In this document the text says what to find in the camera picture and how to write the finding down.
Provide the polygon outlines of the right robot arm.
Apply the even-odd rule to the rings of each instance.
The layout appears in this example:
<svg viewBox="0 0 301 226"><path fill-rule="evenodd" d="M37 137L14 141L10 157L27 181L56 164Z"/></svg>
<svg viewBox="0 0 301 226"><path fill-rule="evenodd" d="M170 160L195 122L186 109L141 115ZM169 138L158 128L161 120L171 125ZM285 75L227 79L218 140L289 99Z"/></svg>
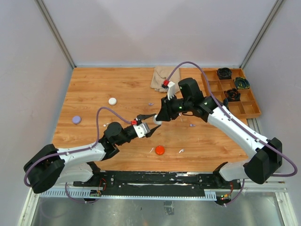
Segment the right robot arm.
<svg viewBox="0 0 301 226"><path fill-rule="evenodd" d="M161 99L161 109L154 121L175 120L179 114L191 112L193 116L215 126L238 144L248 156L240 162L224 162L214 170L213 183L224 188L234 179L250 179L263 184L282 165L282 143L277 138L267 139L246 126L220 101L203 96L198 83L186 78L178 83L182 98L174 94L174 83L168 84L167 96Z"/></svg>

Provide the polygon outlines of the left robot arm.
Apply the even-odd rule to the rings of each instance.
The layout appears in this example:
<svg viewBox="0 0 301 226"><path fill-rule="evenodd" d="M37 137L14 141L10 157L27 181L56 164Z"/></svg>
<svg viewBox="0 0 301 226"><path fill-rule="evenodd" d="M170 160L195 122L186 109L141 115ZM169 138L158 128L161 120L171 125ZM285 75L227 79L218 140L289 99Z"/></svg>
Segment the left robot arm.
<svg viewBox="0 0 301 226"><path fill-rule="evenodd" d="M150 129L145 120L156 117L155 113L140 114L126 128L118 122L111 122L103 136L92 144L74 148L56 148L53 144L44 146L24 165L25 185L36 194L72 180L98 185L101 175L92 170L89 163L112 158L119 152L119 146L135 138L151 137L157 128Z"/></svg>

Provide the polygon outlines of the orange earbud charging case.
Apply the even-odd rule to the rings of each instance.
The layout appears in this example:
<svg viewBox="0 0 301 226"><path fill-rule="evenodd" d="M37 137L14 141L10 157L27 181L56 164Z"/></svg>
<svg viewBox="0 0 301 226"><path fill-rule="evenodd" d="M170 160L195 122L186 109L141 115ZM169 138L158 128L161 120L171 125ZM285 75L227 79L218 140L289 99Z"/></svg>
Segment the orange earbud charging case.
<svg viewBox="0 0 301 226"><path fill-rule="evenodd" d="M156 148L155 148L155 153L157 155L163 155L165 153L165 148L164 146L161 146L161 145L158 145Z"/></svg>

